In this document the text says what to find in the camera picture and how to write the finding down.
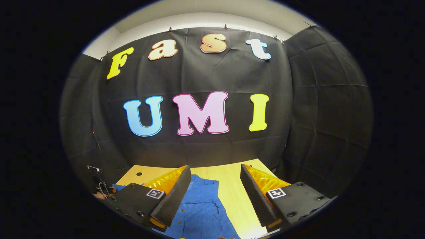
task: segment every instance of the pink letter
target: pink letter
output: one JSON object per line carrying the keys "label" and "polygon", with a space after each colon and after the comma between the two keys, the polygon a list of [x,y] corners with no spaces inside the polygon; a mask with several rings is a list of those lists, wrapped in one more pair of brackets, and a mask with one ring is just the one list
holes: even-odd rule
{"label": "pink letter", "polygon": [[210,126],[207,132],[210,134],[223,134],[229,132],[226,125],[226,113],[224,103],[228,94],[224,91],[211,92],[202,109],[196,104],[190,94],[180,94],[173,97],[173,102],[177,104],[180,129],[178,135],[188,136],[193,134],[193,129],[189,126],[189,119],[198,133],[204,131],[208,118]]}

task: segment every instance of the table surface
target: table surface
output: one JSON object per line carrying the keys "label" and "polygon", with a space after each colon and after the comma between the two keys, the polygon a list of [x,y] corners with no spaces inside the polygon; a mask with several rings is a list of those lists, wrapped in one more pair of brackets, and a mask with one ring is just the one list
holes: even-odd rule
{"label": "table surface", "polygon": [[[190,168],[191,174],[196,174],[203,179],[219,181],[218,197],[226,209],[227,216],[233,224],[241,239],[258,238],[267,233],[265,227],[261,227],[255,214],[248,194],[245,191],[241,175],[241,164],[252,167],[275,176],[260,160],[253,159],[227,165]],[[132,182],[137,184],[146,183],[175,168],[158,168],[142,165],[134,165],[118,182],[118,185],[128,185]]]}

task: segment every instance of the blue shirt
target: blue shirt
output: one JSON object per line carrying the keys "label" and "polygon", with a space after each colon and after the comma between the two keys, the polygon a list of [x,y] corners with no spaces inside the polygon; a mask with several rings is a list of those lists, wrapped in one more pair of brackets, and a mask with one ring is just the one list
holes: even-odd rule
{"label": "blue shirt", "polygon": [[163,233],[172,238],[240,239],[218,198],[218,181],[192,174],[192,180],[171,227]]}

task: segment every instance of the yellow letter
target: yellow letter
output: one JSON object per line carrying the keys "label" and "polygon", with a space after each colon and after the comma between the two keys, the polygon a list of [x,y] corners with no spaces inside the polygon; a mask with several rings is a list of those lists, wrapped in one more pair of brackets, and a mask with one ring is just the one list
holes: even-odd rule
{"label": "yellow letter", "polygon": [[153,51],[149,53],[149,60],[158,60],[161,57],[172,57],[177,53],[176,41],[167,39],[152,46]]}
{"label": "yellow letter", "polygon": [[201,41],[201,51],[204,53],[220,53],[226,50],[227,44],[223,42],[226,36],[223,34],[207,34]]}
{"label": "yellow letter", "polygon": [[249,126],[249,131],[261,131],[267,128],[264,121],[266,118],[266,103],[269,97],[264,94],[253,94],[251,101],[254,103],[254,116],[252,117],[252,124]]}
{"label": "yellow letter", "polygon": [[131,53],[133,53],[133,51],[134,51],[134,48],[130,47],[129,49],[122,51],[112,57],[112,64],[110,67],[110,71],[109,71],[109,74],[106,76],[107,80],[119,74],[120,70],[118,69],[118,65],[122,67],[125,61],[127,60],[126,54],[130,55]]}

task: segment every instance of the white wall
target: white wall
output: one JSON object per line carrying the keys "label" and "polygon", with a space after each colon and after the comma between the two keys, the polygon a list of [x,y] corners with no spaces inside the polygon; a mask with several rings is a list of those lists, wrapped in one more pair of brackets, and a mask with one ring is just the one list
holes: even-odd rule
{"label": "white wall", "polygon": [[193,12],[163,17],[129,29],[121,33],[115,39],[115,41],[109,47],[109,50],[113,51],[119,48],[120,46],[123,46],[142,37],[153,35],[159,32],[168,31],[170,26],[172,30],[176,30],[191,27],[224,28],[225,24],[227,24],[228,28],[254,31],[271,37],[273,37],[273,35],[277,35],[278,38],[281,38],[282,40],[286,40],[287,38],[292,36],[286,31],[247,17],[240,17],[236,15],[215,12]]}
{"label": "white wall", "polygon": [[106,54],[106,51],[113,51],[120,46],[142,37],[168,31],[170,26],[173,30],[176,30],[191,27],[224,28],[225,24],[227,24],[228,28],[254,31],[271,37],[277,35],[278,38],[283,40],[292,36],[286,31],[247,17],[215,12],[194,12],[156,19],[131,28],[123,33],[120,33],[115,27],[111,27],[97,37],[84,50],[83,54],[100,59]]}
{"label": "white wall", "polygon": [[115,27],[109,28],[91,42],[86,49],[83,50],[83,54],[99,60],[102,56],[106,55],[106,51],[110,51],[109,49],[112,43],[120,34],[121,33]]}

